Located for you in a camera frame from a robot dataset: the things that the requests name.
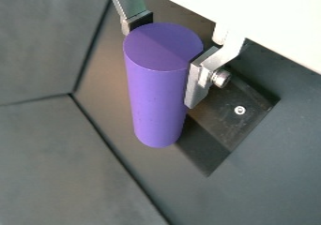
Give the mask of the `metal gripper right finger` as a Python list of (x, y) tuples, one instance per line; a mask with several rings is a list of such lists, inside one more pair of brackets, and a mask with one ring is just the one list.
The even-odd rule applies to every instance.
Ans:
[(208, 96), (210, 87), (222, 88), (230, 79), (224, 66), (241, 53), (245, 37), (225, 29), (214, 29), (213, 41), (221, 45), (210, 47), (190, 62), (185, 104), (192, 109)]

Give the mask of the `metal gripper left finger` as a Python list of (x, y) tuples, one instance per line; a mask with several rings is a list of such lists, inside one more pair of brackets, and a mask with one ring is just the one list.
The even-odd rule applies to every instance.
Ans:
[(153, 23), (153, 12), (145, 0), (111, 0), (119, 14), (122, 33), (126, 36), (139, 26)]

